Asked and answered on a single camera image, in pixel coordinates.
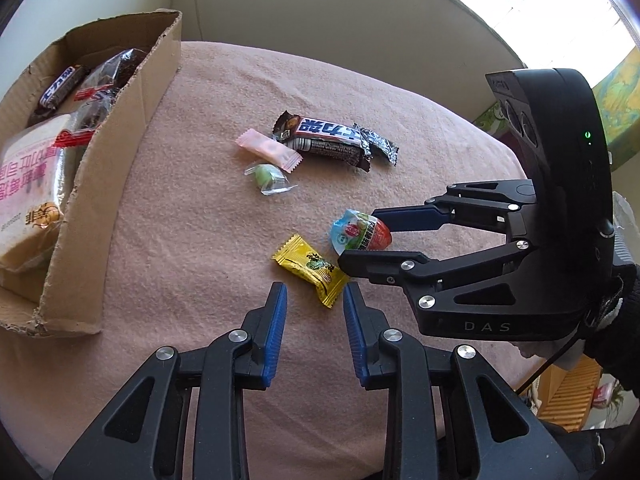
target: metal screw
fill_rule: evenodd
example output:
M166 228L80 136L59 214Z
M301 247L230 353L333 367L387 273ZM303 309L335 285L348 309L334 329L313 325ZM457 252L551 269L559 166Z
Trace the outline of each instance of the metal screw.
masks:
M420 308L431 308L436 304L436 299L433 296L423 296L418 300L418 306Z
M229 332L229 339L234 343L239 343L241 341L244 341L248 337L249 337L248 333L242 330L241 328L238 328L237 330L232 330L231 332Z
M175 354L175 351L170 346L162 346L158 350L156 350L156 357L161 361L166 361L167 359L171 359Z
M382 337L387 341L400 341L402 339L402 332L395 328L389 328L382 333Z
M471 345L460 345L458 347L458 355L463 359L472 359L476 357L476 349Z

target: yellow candy wrapper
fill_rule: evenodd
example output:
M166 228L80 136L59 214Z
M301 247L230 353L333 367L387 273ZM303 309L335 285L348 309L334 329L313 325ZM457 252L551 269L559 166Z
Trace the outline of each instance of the yellow candy wrapper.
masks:
M293 235L273 259L299 278L313 283L321 303L329 308L349 281L344 272L325 261L299 234Z

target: cardboard box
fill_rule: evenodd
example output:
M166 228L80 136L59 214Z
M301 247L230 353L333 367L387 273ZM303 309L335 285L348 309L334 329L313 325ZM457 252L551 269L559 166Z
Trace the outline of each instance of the cardboard box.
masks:
M146 126L178 69L181 21L180 12L161 9L74 28L49 45L2 99L0 145L26 127L42 93L67 66L92 68L132 47L149 51L89 143L49 269L0 273L1 327L31 336L100 332L118 205Z

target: pink candy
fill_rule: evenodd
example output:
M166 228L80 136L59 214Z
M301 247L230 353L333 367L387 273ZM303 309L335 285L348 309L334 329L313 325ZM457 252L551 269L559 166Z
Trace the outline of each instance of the pink candy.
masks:
M248 129L236 139L236 144L241 148L259 155L271 164L278 166L287 173L302 161L302 155L292 150L277 140L270 139L253 128Z

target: bright window light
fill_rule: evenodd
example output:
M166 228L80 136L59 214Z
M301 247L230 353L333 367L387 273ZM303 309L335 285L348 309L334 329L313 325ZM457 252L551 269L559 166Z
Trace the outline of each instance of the bright window light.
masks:
M609 0L460 0L530 68L575 68L591 87L634 47Z

